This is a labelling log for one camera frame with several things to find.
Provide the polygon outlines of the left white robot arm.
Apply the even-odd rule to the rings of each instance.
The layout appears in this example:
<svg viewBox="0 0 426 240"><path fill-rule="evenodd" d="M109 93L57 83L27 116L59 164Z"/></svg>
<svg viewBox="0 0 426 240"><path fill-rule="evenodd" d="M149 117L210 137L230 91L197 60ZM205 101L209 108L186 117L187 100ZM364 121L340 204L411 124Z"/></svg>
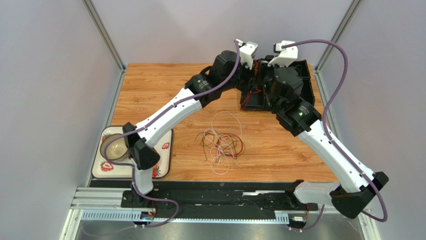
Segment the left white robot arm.
<svg viewBox="0 0 426 240"><path fill-rule="evenodd" d="M187 81L178 94L147 119L126 123L123 138L132 159L132 187L140 195L154 188L152 171L160 160L154 147L158 141L193 113L218 100L232 89L243 90L254 74L256 51L240 47L238 52L223 51L213 65Z"/></svg>

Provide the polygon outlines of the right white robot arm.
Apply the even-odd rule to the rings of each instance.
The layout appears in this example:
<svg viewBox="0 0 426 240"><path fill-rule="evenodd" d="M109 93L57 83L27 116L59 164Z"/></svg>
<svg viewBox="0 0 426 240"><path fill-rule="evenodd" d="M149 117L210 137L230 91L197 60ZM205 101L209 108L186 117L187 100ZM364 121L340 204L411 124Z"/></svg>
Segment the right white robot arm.
<svg viewBox="0 0 426 240"><path fill-rule="evenodd" d="M303 79L290 66L258 61L256 80L262 84L266 105L279 124L309 146L337 177L337 182L295 181L287 194L302 204L333 206L347 218L356 218L389 181L358 161L327 130L321 114L301 97Z"/></svg>

